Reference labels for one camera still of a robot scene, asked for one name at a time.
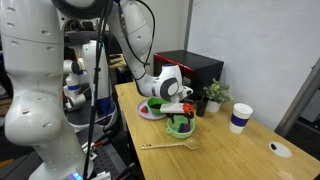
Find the white wall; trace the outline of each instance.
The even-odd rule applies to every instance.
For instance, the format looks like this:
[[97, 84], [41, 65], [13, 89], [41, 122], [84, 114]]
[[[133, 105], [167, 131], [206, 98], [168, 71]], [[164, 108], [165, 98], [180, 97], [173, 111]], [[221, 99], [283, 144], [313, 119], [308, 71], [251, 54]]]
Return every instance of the white wall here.
[[[153, 54], [156, 52], [184, 49], [189, 0], [144, 0], [152, 9], [156, 18], [156, 34], [150, 54], [147, 72], [153, 73]], [[147, 22], [152, 28], [152, 18], [143, 8]]]
[[235, 102], [274, 130], [320, 56], [318, 0], [195, 0], [188, 50], [225, 62]]

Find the white pot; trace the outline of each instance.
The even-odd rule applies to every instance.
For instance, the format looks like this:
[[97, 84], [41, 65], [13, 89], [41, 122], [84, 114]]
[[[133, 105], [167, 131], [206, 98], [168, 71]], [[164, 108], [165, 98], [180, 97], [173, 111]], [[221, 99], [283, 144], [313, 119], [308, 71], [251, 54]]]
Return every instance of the white pot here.
[[220, 106], [221, 106], [221, 103], [219, 104], [209, 100], [206, 110], [210, 112], [218, 112], [220, 109]]

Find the white cup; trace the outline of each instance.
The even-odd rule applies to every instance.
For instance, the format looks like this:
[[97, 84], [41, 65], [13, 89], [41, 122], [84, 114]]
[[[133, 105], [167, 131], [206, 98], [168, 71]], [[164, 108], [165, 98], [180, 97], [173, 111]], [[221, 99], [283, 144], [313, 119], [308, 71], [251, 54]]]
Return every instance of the white cup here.
[[235, 134], [240, 134], [246, 126], [253, 110], [250, 106], [243, 103], [236, 103], [233, 106], [229, 129]]

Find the black cable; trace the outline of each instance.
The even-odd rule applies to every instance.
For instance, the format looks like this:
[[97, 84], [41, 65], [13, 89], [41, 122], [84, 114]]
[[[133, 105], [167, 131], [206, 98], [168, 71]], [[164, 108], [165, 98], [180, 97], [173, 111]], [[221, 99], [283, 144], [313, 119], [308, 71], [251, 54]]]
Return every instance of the black cable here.
[[[111, 30], [109, 29], [109, 39], [107, 39], [107, 41], [108, 41], [108, 47], [104, 47], [104, 51], [105, 51], [105, 54], [106, 54], [106, 60], [107, 60], [107, 65], [108, 65], [108, 79], [109, 79], [109, 83], [108, 83], [108, 92], [109, 92], [109, 94], [108, 94], [108, 97], [109, 97], [109, 104], [108, 104], [108, 108], [107, 108], [107, 110], [106, 110], [106, 112], [108, 113], [109, 112], [109, 110], [110, 110], [110, 107], [111, 107], [111, 105], [110, 105], [110, 98], [112, 98], [111, 97], [111, 93], [110, 93], [110, 91], [111, 91], [111, 87], [110, 87], [110, 84], [111, 84], [111, 79], [109, 78], [110, 77], [110, 49], [111, 49]], [[104, 132], [104, 133], [106, 133], [106, 130], [105, 130], [105, 127], [106, 127], [106, 124], [107, 124], [107, 119], [108, 119], [108, 114], [106, 114], [106, 119], [104, 120], [104, 124], [103, 124], [103, 129], [102, 129], [102, 131]]]
[[[112, 4], [112, 1], [106, 1], [106, 4], [102, 10], [100, 21], [98, 25], [98, 32], [97, 32], [97, 43], [96, 43], [96, 66], [94, 69], [94, 78], [93, 78], [93, 97], [92, 97], [92, 103], [91, 103], [91, 113], [90, 113], [90, 123], [89, 123], [89, 135], [88, 135], [88, 147], [90, 147], [90, 144], [92, 142], [92, 136], [93, 136], [93, 130], [94, 130], [94, 122], [95, 122], [95, 115], [96, 115], [96, 109], [97, 109], [97, 95], [98, 95], [98, 80], [99, 80], [99, 63], [100, 63], [100, 56], [101, 56], [101, 38], [103, 40], [104, 37], [104, 31], [106, 26], [106, 20], [107, 20], [107, 12], [109, 10], [109, 5]], [[86, 160], [84, 164], [84, 171], [83, 171], [83, 178], [86, 180], [88, 179], [88, 166], [89, 166], [89, 158], [90, 158], [90, 151], [87, 151], [86, 154]]]
[[151, 16], [152, 16], [152, 21], [153, 21], [153, 28], [152, 28], [152, 40], [151, 40], [151, 45], [150, 45], [150, 49], [149, 49], [149, 52], [148, 52], [148, 56], [147, 56], [147, 60], [146, 60], [146, 63], [148, 63], [148, 60], [149, 60], [149, 56], [150, 56], [150, 53], [151, 53], [151, 49], [152, 49], [152, 45], [153, 45], [153, 40], [154, 40], [154, 34], [155, 34], [155, 30], [156, 30], [156, 18], [154, 17], [154, 14], [151, 10], [151, 8], [143, 1], [141, 0], [136, 0], [137, 2], [143, 4], [147, 9], [148, 11], [150, 12]]
[[[149, 52], [148, 52], [148, 56], [147, 56], [147, 59], [146, 59], [146, 62], [143, 62], [142, 60], [140, 60], [140, 58], [138, 58], [138, 56], [135, 54], [135, 52], [133, 51], [132, 47], [131, 47], [131, 44], [130, 44], [130, 41], [128, 39], [128, 34], [127, 34], [127, 31], [122, 28], [122, 31], [123, 31], [123, 34], [124, 34], [124, 37], [126, 39], [126, 42], [128, 44], [128, 47], [130, 49], [130, 51], [132, 52], [133, 56], [141, 63], [143, 64], [143, 67], [146, 67], [146, 65], [149, 65], [148, 63], [148, 60], [149, 60], [149, 56], [150, 56], [150, 53], [151, 53], [151, 49], [152, 49], [152, 44], [153, 44], [153, 40], [154, 40], [154, 34], [155, 34], [155, 17], [154, 17], [154, 14], [151, 10], [151, 8], [144, 2], [140, 1], [140, 0], [136, 0], [137, 2], [140, 2], [141, 4], [143, 4], [148, 10], [149, 12], [151, 13], [152, 15], [152, 20], [153, 20], [153, 30], [152, 30], [152, 40], [151, 40], [151, 45], [150, 45], [150, 48], [149, 48]], [[122, 23], [125, 24], [125, 19], [124, 19], [124, 16], [123, 16], [123, 11], [122, 11], [122, 7], [120, 5], [120, 3], [118, 2], [118, 9], [119, 9], [119, 18], [120, 18], [120, 21], [122, 21]]]
[[19, 164], [16, 165], [3, 179], [6, 179], [14, 170], [16, 170], [30, 155], [31, 153], [27, 154], [26, 157], [24, 157]]

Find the potted plant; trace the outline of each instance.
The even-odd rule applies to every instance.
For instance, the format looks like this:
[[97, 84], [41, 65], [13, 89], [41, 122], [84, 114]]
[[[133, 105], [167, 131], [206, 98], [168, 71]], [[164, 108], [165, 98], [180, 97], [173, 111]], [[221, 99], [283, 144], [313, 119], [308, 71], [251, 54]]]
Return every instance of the potted plant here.
[[218, 112], [222, 103], [233, 101], [233, 97], [229, 96], [229, 84], [223, 84], [213, 79], [213, 83], [203, 88], [208, 104], [206, 110], [210, 112]]

